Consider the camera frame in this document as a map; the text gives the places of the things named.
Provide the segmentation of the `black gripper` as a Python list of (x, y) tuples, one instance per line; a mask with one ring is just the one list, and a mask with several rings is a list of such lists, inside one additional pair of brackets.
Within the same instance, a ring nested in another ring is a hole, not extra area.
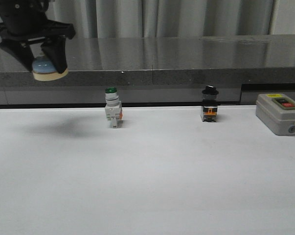
[(48, 19), (48, 0), (0, 0), (0, 48), (32, 71), (30, 45), (41, 43), (42, 52), (58, 73), (67, 68), (66, 39), (76, 32), (73, 24)]

